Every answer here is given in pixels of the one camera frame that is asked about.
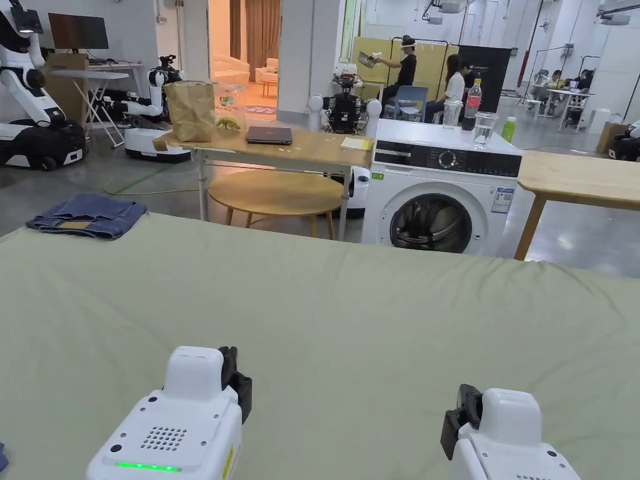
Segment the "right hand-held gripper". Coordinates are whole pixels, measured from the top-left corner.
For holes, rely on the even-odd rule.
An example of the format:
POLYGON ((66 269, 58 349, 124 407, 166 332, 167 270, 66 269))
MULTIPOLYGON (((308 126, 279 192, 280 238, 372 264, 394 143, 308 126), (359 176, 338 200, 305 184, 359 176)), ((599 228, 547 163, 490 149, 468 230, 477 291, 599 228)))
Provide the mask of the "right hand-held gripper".
POLYGON ((460 384, 447 410, 441 443, 450 479, 579 479, 569 461, 542 441, 542 414, 532 394, 460 384))

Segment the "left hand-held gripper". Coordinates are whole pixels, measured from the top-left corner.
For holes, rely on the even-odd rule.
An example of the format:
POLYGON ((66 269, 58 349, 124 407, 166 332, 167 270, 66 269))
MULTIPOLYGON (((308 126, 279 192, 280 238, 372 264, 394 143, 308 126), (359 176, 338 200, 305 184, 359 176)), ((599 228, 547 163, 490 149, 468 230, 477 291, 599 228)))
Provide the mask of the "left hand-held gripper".
POLYGON ((180 346, 90 460, 87 479, 231 479, 253 403, 238 349, 180 346))

